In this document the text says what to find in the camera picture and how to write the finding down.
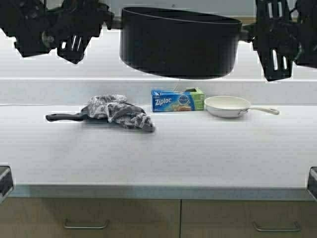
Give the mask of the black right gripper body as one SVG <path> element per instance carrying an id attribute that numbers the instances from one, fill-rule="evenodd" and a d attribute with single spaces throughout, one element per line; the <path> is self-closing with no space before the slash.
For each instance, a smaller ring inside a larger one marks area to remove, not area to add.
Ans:
<path id="1" fill-rule="evenodd" d="M 286 0 L 257 0 L 253 47 L 268 82 L 292 76 L 300 53 L 299 30 Z"/>

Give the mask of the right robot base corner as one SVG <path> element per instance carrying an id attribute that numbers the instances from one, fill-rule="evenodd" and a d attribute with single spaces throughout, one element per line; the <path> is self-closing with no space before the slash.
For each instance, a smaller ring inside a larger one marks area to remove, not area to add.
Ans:
<path id="1" fill-rule="evenodd" d="M 310 169 L 307 188 L 311 196 L 316 200 L 317 199 L 317 168 L 316 167 L 312 167 Z"/>

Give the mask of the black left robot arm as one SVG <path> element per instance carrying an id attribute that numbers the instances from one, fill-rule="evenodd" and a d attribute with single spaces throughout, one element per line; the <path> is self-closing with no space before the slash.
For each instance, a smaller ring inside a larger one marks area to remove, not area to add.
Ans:
<path id="1" fill-rule="evenodd" d="M 64 0 L 49 9 L 46 0 L 2 0 L 0 28 L 14 37 L 15 48 L 23 57 L 57 55 L 79 63 L 92 37 L 99 37 L 102 26 L 112 27 L 114 13 L 99 0 Z"/>

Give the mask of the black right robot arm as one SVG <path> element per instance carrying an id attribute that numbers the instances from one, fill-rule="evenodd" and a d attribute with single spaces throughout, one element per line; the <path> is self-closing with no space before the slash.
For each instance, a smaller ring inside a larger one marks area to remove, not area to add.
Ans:
<path id="1" fill-rule="evenodd" d="M 317 2 L 256 1 L 252 36 L 267 81 L 290 78 L 293 64 L 316 68 Z"/>

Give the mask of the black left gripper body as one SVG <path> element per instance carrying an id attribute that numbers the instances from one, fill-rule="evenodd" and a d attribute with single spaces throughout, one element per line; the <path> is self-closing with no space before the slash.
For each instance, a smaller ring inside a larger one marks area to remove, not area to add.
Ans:
<path id="1" fill-rule="evenodd" d="M 64 0 L 54 13 L 53 46 L 57 55 L 79 63 L 92 37 L 99 37 L 102 25 L 112 27 L 114 13 L 99 0 Z"/>

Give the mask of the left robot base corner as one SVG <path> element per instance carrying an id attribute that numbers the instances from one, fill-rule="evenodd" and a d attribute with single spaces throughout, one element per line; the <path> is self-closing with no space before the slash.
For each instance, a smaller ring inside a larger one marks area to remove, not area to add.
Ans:
<path id="1" fill-rule="evenodd" d="M 0 166 L 0 202 L 8 197 L 14 189 L 14 182 L 10 166 Z"/>

